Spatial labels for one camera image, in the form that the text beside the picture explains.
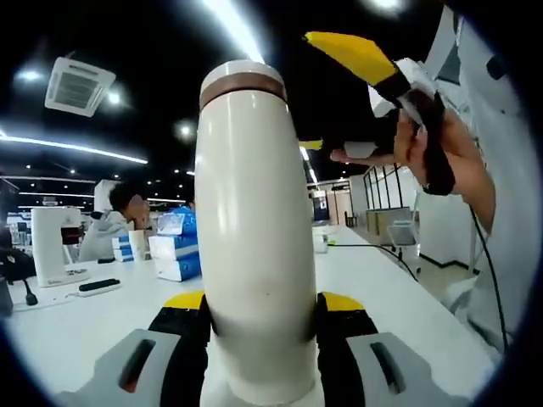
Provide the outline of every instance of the floor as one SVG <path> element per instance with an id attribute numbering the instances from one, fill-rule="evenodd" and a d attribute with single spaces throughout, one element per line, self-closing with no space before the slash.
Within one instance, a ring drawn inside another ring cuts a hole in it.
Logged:
<path id="1" fill-rule="evenodd" d="M 353 228 L 353 231 L 370 243 L 378 243 L 376 238 L 369 235 L 365 228 L 357 227 Z M 386 252 L 384 254 L 389 256 L 393 261 L 398 261 Z M 413 258 L 413 256 L 409 259 L 408 257 L 406 258 L 406 263 L 412 269 L 413 273 L 416 273 L 418 267 L 421 269 L 420 274 L 416 274 L 421 285 L 439 301 L 445 296 L 445 291 L 450 284 L 473 277 L 466 269 L 459 265 L 451 265 L 442 269 L 425 259 Z"/>

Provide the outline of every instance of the ceiling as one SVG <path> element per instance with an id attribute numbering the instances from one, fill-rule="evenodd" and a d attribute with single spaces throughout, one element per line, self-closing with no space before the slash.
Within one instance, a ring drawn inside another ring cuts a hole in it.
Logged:
<path id="1" fill-rule="evenodd" d="M 224 1 L 10 4 L 9 11 L 3 12 L 9 24 L 0 29 L 6 42 L 0 67 L 0 128 L 10 136 L 84 145 L 148 163 L 0 142 L 0 176 L 99 181 L 118 175 L 121 180 L 140 181 L 150 197 L 190 198 L 193 177 L 185 171 L 193 170 L 195 140 L 182 140 L 176 125 L 181 121 L 196 128 L 199 87 L 210 70 L 228 60 L 246 58 L 205 5 Z M 442 8 L 440 2 L 424 0 L 229 1 L 249 27 L 264 60 L 283 76 L 299 139 L 322 138 L 328 147 L 346 137 L 362 140 L 372 132 L 367 89 L 302 41 L 302 36 L 307 31 L 356 34 L 375 40 L 392 59 L 424 60 Z M 395 7 L 379 8 L 375 3 Z M 92 118 L 46 109 L 48 75 L 54 60 L 67 55 L 114 72 L 121 103 L 113 106 L 104 101 Z M 18 73 L 27 70 L 42 77 L 21 80 Z M 319 181 L 364 170 L 332 163 L 328 155 L 329 151 L 310 152 Z M 92 183 L 68 181 L 10 182 L 20 192 L 92 195 L 94 188 Z M 9 204 L 10 210 L 41 200 L 38 195 L 19 195 Z M 85 202 L 88 208 L 92 203 L 84 197 L 59 200 L 73 205 Z"/>

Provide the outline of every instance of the air conditioning vent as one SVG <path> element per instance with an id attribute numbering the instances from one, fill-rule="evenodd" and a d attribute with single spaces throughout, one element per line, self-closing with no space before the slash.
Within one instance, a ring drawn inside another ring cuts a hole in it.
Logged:
<path id="1" fill-rule="evenodd" d="M 73 59 L 58 58 L 49 80 L 45 107 L 92 117 L 115 74 Z"/>

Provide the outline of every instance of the desk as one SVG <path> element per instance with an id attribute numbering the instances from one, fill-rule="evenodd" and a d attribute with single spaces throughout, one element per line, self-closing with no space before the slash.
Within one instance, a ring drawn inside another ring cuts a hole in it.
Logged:
<path id="1" fill-rule="evenodd" d="M 332 233 L 337 244 L 366 243 L 344 226 L 318 230 Z M 329 248 L 327 254 L 316 254 L 315 258 L 318 292 L 348 295 L 363 303 L 380 332 L 393 332 L 430 364 L 438 386 L 450 394 L 473 396 L 492 368 L 490 358 L 455 317 L 396 263 L 377 248 Z M 123 287 L 75 298 L 68 304 L 16 313 L 8 320 L 14 346 L 49 392 L 78 389 L 92 376 L 95 359 L 133 329 L 147 328 L 167 299 L 203 289 L 201 279 L 177 283 L 156 278 L 152 260 L 89 267 L 92 278 L 87 282 L 115 277 Z M 30 283 L 38 298 L 64 296 L 77 287 L 40 289 L 35 280 Z M 22 285 L 11 289 L 14 299 L 24 297 Z M 220 384 L 224 373 L 213 343 L 208 353 L 202 405 L 212 405 L 204 402 L 206 393 L 224 390 Z M 318 398 L 318 391 L 311 397 Z M 305 405 L 322 404 L 314 399 L 296 403 Z"/>

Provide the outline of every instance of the black cable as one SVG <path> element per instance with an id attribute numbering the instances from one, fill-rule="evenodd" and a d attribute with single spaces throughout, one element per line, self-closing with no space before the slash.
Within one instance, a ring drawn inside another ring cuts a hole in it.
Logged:
<path id="1" fill-rule="evenodd" d="M 484 240 L 483 232 L 481 231 L 479 222 L 477 221 L 477 216 L 475 215 L 475 212 L 473 211 L 473 208 L 471 206 L 469 207 L 469 210 L 472 213 L 473 223 L 475 224 L 477 234 L 479 235 L 481 245 L 483 246 L 484 255 L 489 261 L 490 274 L 492 275 L 492 282 L 494 283 L 495 300 L 498 303 L 498 315 L 500 316 L 501 340 L 503 341 L 504 350 L 507 351 L 507 349 L 509 348 L 509 342 L 507 341 L 506 319 L 503 316 L 503 308 L 501 306 L 501 296 L 500 289 L 498 288 L 498 278 L 495 275 L 494 264 L 492 263 L 492 259 L 490 258 L 489 250 L 486 247 L 486 241 Z"/>
<path id="2" fill-rule="evenodd" d="M 397 258 L 398 261 L 400 261 L 406 267 L 407 271 L 409 271 L 409 274 L 411 274 L 413 280 L 418 282 L 417 278 L 415 277 L 407 263 L 400 256 L 393 253 L 392 250 L 388 250 L 385 246 L 380 246 L 378 244 L 328 244 L 328 246 L 330 248 L 380 248 L 381 250 L 384 250 L 385 252 Z"/>

